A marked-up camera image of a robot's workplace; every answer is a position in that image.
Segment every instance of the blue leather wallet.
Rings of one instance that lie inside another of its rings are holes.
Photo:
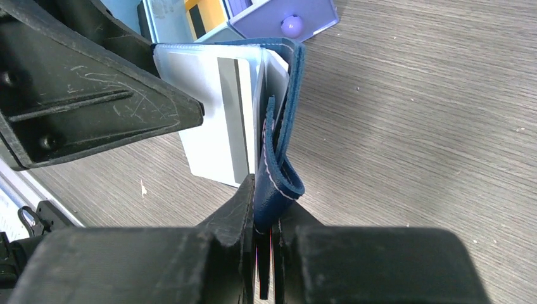
[[[255,229],[267,233],[283,213],[305,192],[304,184],[287,158],[287,146],[304,73],[305,46],[285,38],[260,38],[218,44],[255,44],[278,53],[289,64],[289,87],[282,114],[275,117],[275,99],[269,98],[263,128],[262,149],[257,168],[253,202]]]

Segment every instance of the purple light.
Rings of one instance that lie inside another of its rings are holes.
[[[300,37],[304,23],[299,16],[289,16],[282,22],[282,32],[288,38],[295,39]]]

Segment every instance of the scratch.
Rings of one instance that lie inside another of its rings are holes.
[[[90,78],[90,77],[87,77],[86,75],[91,75],[92,73],[88,73],[88,74],[85,74],[84,76],[82,76],[81,74],[77,73],[77,75],[82,78],[82,79],[86,79],[86,80],[91,80],[91,81],[96,81],[96,82],[102,82],[104,84],[110,84],[112,81],[110,80],[102,80],[102,79],[97,79],[97,78]]]
[[[134,115],[134,116],[140,118],[140,121],[143,122],[143,123],[145,123],[145,120],[142,118],[142,116],[140,116],[140,115],[138,115],[138,114],[136,114],[136,115]]]
[[[103,24],[99,24],[98,27],[95,28],[95,30],[93,31],[94,33],[96,33],[98,30],[103,30]]]
[[[118,116],[121,116],[121,112],[119,112],[119,110],[116,108],[116,105],[115,105],[115,104],[114,104],[114,106],[113,106],[112,108],[114,108],[114,111],[116,112],[116,114],[117,114]]]
[[[73,94],[73,93],[78,92],[78,91],[80,91],[80,90],[73,90],[73,88],[71,87],[70,84],[67,85],[67,93],[68,94]]]
[[[160,111],[162,108],[164,108],[164,104],[161,105],[158,109],[153,110],[153,111],[151,111],[151,112],[152,112],[152,113],[154,113],[154,112],[158,112],[158,113],[160,113],[160,119],[164,119],[164,118],[166,118],[166,116],[164,116],[164,114],[162,113],[162,111]]]
[[[84,74],[85,77],[88,77],[90,75],[100,75],[100,76],[105,76],[105,77],[109,77],[109,76],[117,76],[117,75],[111,75],[111,74],[104,74],[104,73],[86,73]]]
[[[229,214],[228,214],[226,217],[224,217],[224,218],[227,219],[227,218],[229,218],[230,216],[232,216],[232,215],[235,213],[235,211],[237,211],[237,209],[240,208],[240,207],[243,207],[243,205],[237,205],[237,206],[236,206],[235,208],[233,208],[233,210],[231,210],[231,212],[229,212]]]
[[[126,83],[123,83],[123,82],[118,82],[119,84],[133,90],[134,92],[138,93],[140,96],[142,96],[142,99],[140,100],[140,102],[138,103],[138,105],[136,106],[136,109],[134,109],[134,112],[132,113],[131,117],[133,117],[135,114],[136,114],[136,111],[138,111],[138,108],[140,108],[140,105],[145,101],[149,102],[152,106],[154,106],[154,108],[158,111],[158,113],[160,115],[162,115],[162,117],[165,117],[164,113],[162,113],[162,111],[160,111],[159,107],[157,107],[152,101],[150,101],[147,97],[147,95],[144,95],[142,94],[142,92],[138,91],[137,89],[134,89],[133,87],[131,87],[130,85],[126,84]]]
[[[131,34],[127,34],[127,35],[121,35],[121,36],[117,36],[117,37],[106,38],[106,39],[104,39],[104,40],[112,40],[112,39],[126,38],[126,37],[131,37],[131,36],[132,36]]]
[[[120,85],[117,85],[117,84],[107,84],[106,87],[104,87],[104,90],[110,88],[110,87],[121,87]]]

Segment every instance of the yellow object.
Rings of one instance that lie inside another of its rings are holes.
[[[191,9],[192,9],[193,7],[195,7],[199,2],[200,2],[200,0],[185,0],[185,8],[186,8],[186,11],[191,10]]]
[[[221,0],[184,0],[185,7],[187,10],[187,18],[190,24],[190,29],[193,33],[193,37],[196,37],[194,26],[192,23],[192,18],[189,11],[198,6],[199,13],[201,15],[201,20],[203,22],[203,27],[205,32],[209,32],[220,24],[224,23],[227,18],[225,15],[224,7],[222,6]]]

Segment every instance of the blue wallet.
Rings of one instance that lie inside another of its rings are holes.
[[[260,38],[218,44],[255,44],[278,53],[289,64],[289,87],[279,121],[274,119],[274,98],[270,98],[263,128],[263,146],[257,169],[253,214],[255,229],[267,233],[281,215],[305,192],[302,180],[287,158],[294,118],[304,73],[306,48],[285,38]]]

